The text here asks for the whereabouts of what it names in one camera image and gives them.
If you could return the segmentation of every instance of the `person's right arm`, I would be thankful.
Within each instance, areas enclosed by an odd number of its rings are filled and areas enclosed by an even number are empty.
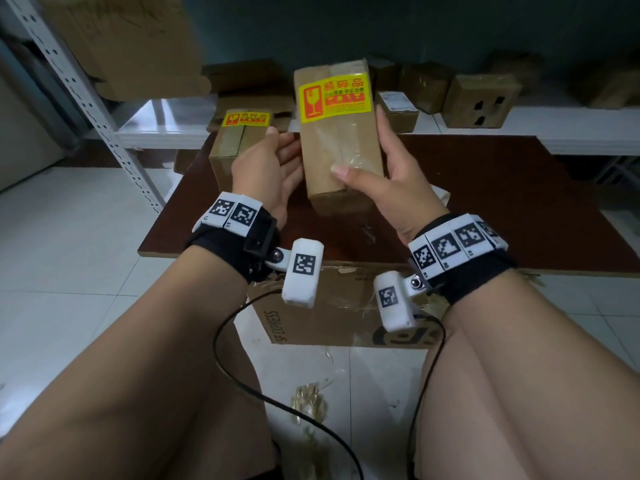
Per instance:
[[[407,244],[448,210],[380,108],[377,116],[390,179],[343,166],[333,171],[369,195]],[[543,477],[640,477],[640,376],[517,271],[480,286],[447,315],[463,327]]]

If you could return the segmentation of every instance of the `forearm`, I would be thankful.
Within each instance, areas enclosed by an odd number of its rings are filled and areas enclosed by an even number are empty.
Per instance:
[[[211,379],[215,329],[245,297],[237,272],[189,248],[37,398],[3,444],[0,465],[12,460],[39,478],[160,467]]]
[[[543,476],[640,470],[640,379],[516,271],[450,312]]]

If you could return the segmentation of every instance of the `qr code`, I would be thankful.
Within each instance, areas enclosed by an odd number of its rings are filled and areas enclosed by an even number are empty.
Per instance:
[[[460,246],[452,234],[444,234],[442,237],[432,241],[431,244],[440,259],[448,258],[460,252]]]
[[[214,214],[216,216],[226,216],[229,213],[229,211],[233,208],[233,206],[234,206],[234,202],[219,198],[215,202],[215,204],[213,204],[213,207],[211,208],[209,213]]]
[[[239,203],[234,210],[234,213],[231,214],[230,219],[232,221],[240,222],[240,224],[244,224],[245,226],[250,226],[257,213],[256,209],[252,209],[243,203]]]
[[[460,229],[456,229],[454,232],[460,238],[460,242],[462,242],[462,245],[466,248],[469,248],[474,244],[477,244],[478,242],[484,241],[482,232],[480,232],[480,229],[478,229],[478,227],[476,227],[476,225],[473,223],[462,226],[460,227]]]
[[[485,233],[489,234],[489,236],[491,237],[496,237],[498,236],[498,233],[496,231],[493,230],[493,228],[487,224],[484,221],[478,221],[478,225],[480,227],[482,227],[482,230],[485,231]]]
[[[296,254],[293,272],[298,274],[313,274],[316,267],[316,257],[308,254]]]
[[[413,252],[413,257],[420,269],[428,268],[436,262],[436,258],[433,257],[433,253],[429,249],[428,244],[425,244],[420,249],[415,250]]]
[[[380,295],[380,304],[382,304],[382,308],[398,304],[398,296],[396,295],[395,286],[382,288],[382,290],[378,291],[378,295]]]

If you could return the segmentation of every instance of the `person's right hand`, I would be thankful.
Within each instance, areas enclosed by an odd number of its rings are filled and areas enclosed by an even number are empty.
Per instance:
[[[389,126],[380,106],[376,108],[376,116],[380,145],[387,154],[390,180],[347,165],[333,165],[331,170],[336,178],[373,200],[406,246],[423,227],[449,211],[432,190],[418,161],[406,151]]]

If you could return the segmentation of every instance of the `person's left hand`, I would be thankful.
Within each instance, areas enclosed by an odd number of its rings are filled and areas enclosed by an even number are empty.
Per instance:
[[[278,229],[287,222],[289,196],[304,178],[300,155],[300,140],[293,133],[279,134],[269,127],[264,139],[231,165],[233,193],[262,202],[278,220]]]

